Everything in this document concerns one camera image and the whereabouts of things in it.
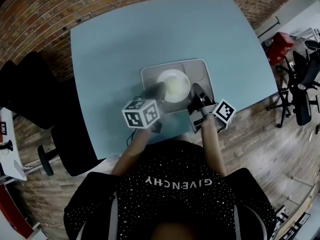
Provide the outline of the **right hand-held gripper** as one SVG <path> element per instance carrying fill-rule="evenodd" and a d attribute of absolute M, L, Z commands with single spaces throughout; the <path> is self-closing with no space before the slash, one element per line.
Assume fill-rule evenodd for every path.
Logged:
<path fill-rule="evenodd" d="M 218 103 L 211 100 L 198 83 L 193 83 L 192 89 L 195 96 L 187 106 L 187 110 L 193 132 L 196 134 L 201 129 L 205 118 L 209 115 L 217 119 L 218 133 L 227 129 L 236 114 L 236 109 L 224 99 Z"/>

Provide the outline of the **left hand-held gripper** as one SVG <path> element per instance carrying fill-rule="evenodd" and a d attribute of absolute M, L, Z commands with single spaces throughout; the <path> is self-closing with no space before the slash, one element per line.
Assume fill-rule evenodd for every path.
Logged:
<path fill-rule="evenodd" d="M 130 100 L 121 110 L 124 120 L 130 129 L 151 129 L 153 133 L 160 134 L 163 124 L 161 117 L 163 111 L 157 102 L 163 102 L 166 97 L 167 86 L 165 82 L 158 82 L 146 88 L 139 99 Z"/>

